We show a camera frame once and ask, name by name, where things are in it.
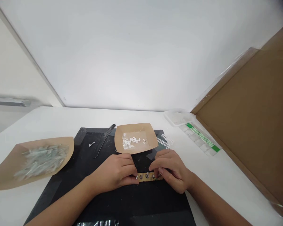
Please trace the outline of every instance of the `plastic container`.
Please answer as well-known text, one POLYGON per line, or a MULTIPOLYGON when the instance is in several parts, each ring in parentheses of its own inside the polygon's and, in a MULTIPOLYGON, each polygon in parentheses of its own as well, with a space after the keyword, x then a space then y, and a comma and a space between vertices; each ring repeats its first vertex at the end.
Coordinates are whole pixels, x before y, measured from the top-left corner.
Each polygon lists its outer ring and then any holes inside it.
POLYGON ((187 112, 182 108, 165 111, 164 116, 173 127, 185 125, 195 118, 193 114, 187 112))

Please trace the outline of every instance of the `green label strip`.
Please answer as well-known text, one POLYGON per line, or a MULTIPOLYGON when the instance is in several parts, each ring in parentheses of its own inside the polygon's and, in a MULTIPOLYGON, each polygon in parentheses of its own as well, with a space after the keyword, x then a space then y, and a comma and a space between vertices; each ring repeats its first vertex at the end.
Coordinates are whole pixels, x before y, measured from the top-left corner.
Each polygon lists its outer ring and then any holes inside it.
POLYGON ((208 146, 210 146, 215 152, 220 151, 220 149, 213 144, 213 142, 211 142, 205 135, 203 135, 201 132, 198 131, 198 129, 196 129, 194 126, 192 126, 191 124, 187 123, 186 124, 187 127, 189 127, 194 133, 196 133, 197 136, 200 137, 200 139, 202 139, 208 146))

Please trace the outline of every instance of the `brown cardboard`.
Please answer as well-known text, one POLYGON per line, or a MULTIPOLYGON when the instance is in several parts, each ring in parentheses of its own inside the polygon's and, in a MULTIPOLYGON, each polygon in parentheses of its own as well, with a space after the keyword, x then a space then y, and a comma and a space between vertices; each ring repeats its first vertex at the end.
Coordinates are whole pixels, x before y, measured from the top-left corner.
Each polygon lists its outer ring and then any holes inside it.
POLYGON ((140 152, 148 151, 158 146, 155 132, 150 123, 128 124, 121 125, 116 128, 114 137, 115 147, 119 153, 137 154, 140 152), (126 138, 140 138, 141 142, 133 143, 133 148, 124 150, 123 147, 123 134, 126 133, 126 138))
POLYGON ((149 182, 149 181, 156 181, 156 180, 163 180, 163 179, 164 178, 162 176, 155 178, 154 172, 138 173, 137 175, 137 180, 139 182, 149 182))
POLYGON ((278 31, 261 50, 283 51, 283 28, 278 31))
POLYGON ((192 113, 283 216, 283 51, 253 53, 192 113))
POLYGON ((45 177, 52 176, 59 172, 66 163, 70 160, 74 149, 74 141, 73 137, 58 137, 58 138, 50 138, 43 140, 30 141, 25 143, 16 144, 9 155, 5 158, 5 160, 0 164, 0 190, 11 189, 15 187, 19 187, 45 177), (26 162, 26 157, 22 155, 23 152, 28 151, 29 149, 43 147, 43 146, 51 146, 51 145, 68 145, 69 151, 67 157, 61 164, 61 166, 52 173, 39 175, 35 177, 28 178, 27 180, 17 180, 14 177, 14 174, 22 169, 23 164, 26 162))

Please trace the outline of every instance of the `small metal pin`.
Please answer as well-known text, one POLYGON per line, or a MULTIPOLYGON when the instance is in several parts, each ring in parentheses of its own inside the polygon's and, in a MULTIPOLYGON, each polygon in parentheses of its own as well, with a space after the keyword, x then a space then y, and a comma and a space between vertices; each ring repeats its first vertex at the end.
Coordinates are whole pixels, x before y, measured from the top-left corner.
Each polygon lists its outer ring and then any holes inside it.
POLYGON ((89 146, 91 146, 91 145, 93 145, 93 144, 95 144, 95 141, 94 141, 92 144, 89 144, 89 146))

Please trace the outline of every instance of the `black mat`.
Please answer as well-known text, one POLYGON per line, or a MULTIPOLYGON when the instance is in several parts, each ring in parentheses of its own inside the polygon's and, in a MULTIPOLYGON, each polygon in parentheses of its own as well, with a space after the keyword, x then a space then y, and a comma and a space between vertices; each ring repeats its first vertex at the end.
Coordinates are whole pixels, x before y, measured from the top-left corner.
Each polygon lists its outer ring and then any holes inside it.
MULTIPOLYGON (((115 129, 107 137, 96 159, 96 145, 107 129, 81 128, 75 137, 75 149, 71 160, 52 176, 44 192, 29 215, 26 223, 50 204, 58 200, 87 175, 92 173, 115 151, 115 129)), ((132 155, 139 173, 148 172, 152 162, 146 157, 152 150, 132 155)), ((185 194, 176 193, 164 180, 124 186, 95 197, 78 217, 76 223, 99 221, 111 225, 195 225, 185 194)))

